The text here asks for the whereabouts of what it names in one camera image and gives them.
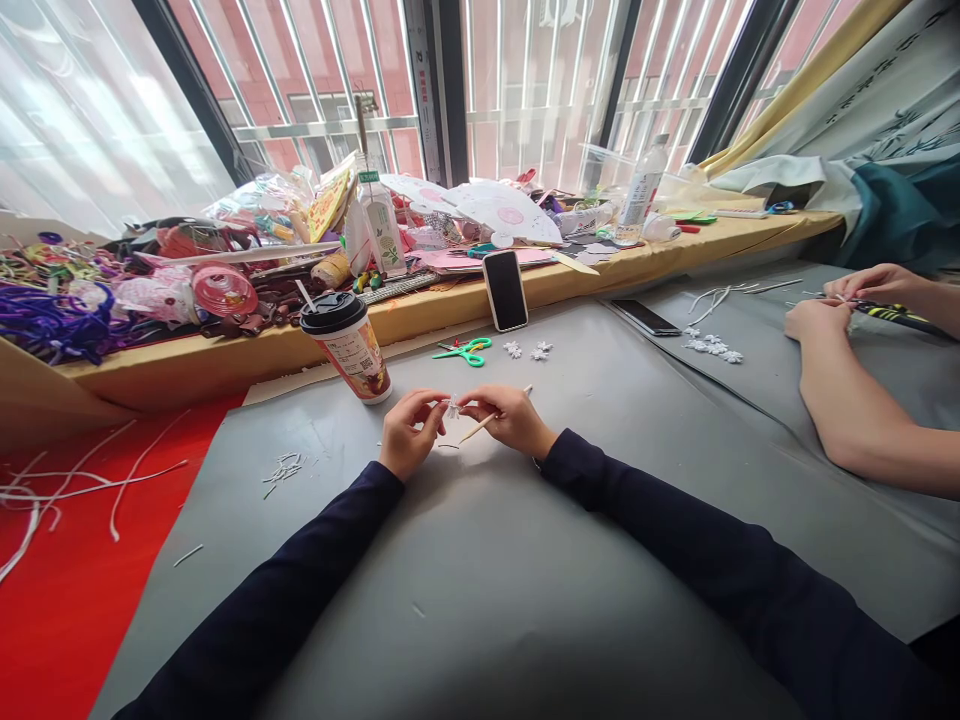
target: hand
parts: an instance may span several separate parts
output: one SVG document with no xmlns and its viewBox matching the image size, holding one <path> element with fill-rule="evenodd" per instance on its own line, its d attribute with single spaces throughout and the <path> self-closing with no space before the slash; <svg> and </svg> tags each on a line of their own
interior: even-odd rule
<svg viewBox="0 0 960 720">
<path fill-rule="evenodd" d="M 845 335 L 850 312 L 850 305 L 839 300 L 804 300 L 787 313 L 783 332 L 801 343 L 824 333 Z"/>
<path fill-rule="evenodd" d="M 476 405 L 466 406 L 476 401 Z M 481 385 L 460 399 L 460 414 L 480 422 L 496 417 L 484 428 L 507 447 L 543 461 L 560 437 L 548 428 L 523 390 L 507 385 Z"/>
<path fill-rule="evenodd" d="M 922 292 L 930 284 L 929 280 L 914 275 L 906 268 L 884 263 L 828 282 L 823 286 L 823 293 L 828 298 L 840 295 L 844 300 L 859 298 L 885 305 L 906 305 L 912 295 L 918 290 Z"/>
<path fill-rule="evenodd" d="M 437 439 L 437 433 L 446 435 L 443 414 L 449 405 L 447 393 L 436 390 L 408 392 L 393 410 L 383 418 L 383 441 L 380 464 L 406 483 L 420 467 Z M 414 425 L 423 423 L 417 430 Z"/>
</svg>

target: green scissors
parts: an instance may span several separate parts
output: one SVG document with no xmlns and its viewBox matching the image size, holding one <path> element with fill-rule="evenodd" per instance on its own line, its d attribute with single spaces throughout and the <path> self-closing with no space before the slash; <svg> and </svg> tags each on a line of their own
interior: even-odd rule
<svg viewBox="0 0 960 720">
<path fill-rule="evenodd" d="M 474 355 L 473 351 L 481 348 L 488 348 L 493 345 L 493 340 L 490 338 L 476 338 L 471 340 L 465 345 L 461 345 L 458 348 L 453 347 L 453 345 L 444 345 L 443 343 L 437 343 L 444 350 L 449 350 L 450 352 L 440 353 L 439 355 L 434 355 L 433 359 L 442 357 L 454 357 L 455 355 L 461 355 L 464 360 L 467 361 L 467 364 L 470 367 L 483 367 L 483 364 L 486 362 L 479 355 Z"/>
</svg>

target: smartphone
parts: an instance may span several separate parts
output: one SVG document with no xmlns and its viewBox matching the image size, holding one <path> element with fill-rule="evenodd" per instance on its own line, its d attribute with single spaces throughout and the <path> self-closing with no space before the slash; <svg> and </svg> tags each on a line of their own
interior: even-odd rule
<svg viewBox="0 0 960 720">
<path fill-rule="evenodd" d="M 493 326 L 500 332 L 527 324 L 527 298 L 520 279 L 520 263 L 513 250 L 490 253 L 483 258 L 483 279 L 493 311 Z"/>
<path fill-rule="evenodd" d="M 680 330 L 657 315 L 646 305 L 636 300 L 614 300 L 613 304 L 633 318 L 640 328 L 650 335 L 680 335 Z"/>
</svg>

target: purple pipe cleaner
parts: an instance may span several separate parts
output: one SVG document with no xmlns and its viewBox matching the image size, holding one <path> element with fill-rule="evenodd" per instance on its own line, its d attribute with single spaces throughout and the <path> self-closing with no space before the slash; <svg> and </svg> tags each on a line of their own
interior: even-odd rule
<svg viewBox="0 0 960 720">
<path fill-rule="evenodd" d="M 100 365 L 104 355 L 126 347 L 137 317 L 111 318 L 116 298 L 106 285 L 96 285 L 107 297 L 92 312 L 70 295 L 0 287 L 0 335 L 49 365 L 77 357 Z"/>
</svg>

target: black cup lid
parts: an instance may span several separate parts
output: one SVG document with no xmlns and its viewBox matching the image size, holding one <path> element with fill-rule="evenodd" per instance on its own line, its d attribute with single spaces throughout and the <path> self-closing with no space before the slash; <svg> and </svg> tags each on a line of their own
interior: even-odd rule
<svg viewBox="0 0 960 720">
<path fill-rule="evenodd" d="M 330 293 L 313 301 L 317 311 L 304 304 L 300 310 L 300 327 L 310 335 L 350 327 L 367 314 L 367 306 L 353 293 Z"/>
</svg>

